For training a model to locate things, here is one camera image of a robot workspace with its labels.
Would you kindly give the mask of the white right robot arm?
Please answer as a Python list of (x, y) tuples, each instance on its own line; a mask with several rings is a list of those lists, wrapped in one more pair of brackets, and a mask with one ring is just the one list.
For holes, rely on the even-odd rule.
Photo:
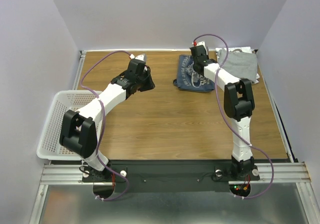
[(213, 81), (224, 93), (222, 113), (230, 118), (233, 135), (230, 173), (233, 178), (242, 179), (254, 168), (250, 144), (250, 122), (255, 108), (252, 84), (248, 79), (233, 76), (210, 59), (204, 42), (194, 42), (190, 50), (194, 71)]

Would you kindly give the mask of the blue tank top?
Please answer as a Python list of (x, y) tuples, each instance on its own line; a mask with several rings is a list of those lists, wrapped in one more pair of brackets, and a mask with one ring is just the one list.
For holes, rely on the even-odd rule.
[(211, 92), (215, 84), (194, 71), (194, 60), (190, 55), (180, 55), (178, 59), (177, 75), (173, 85), (182, 91)]

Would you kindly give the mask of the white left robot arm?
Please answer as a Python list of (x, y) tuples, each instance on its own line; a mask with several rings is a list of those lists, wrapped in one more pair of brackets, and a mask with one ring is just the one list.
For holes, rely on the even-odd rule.
[(94, 169), (94, 175), (100, 181), (112, 176), (111, 168), (107, 166), (109, 159), (98, 148), (106, 115), (137, 91), (155, 88), (150, 70), (144, 54), (132, 58), (127, 70), (113, 78), (101, 94), (95, 92), (95, 99), (89, 104), (77, 111), (68, 110), (63, 116), (60, 145), (80, 156)]

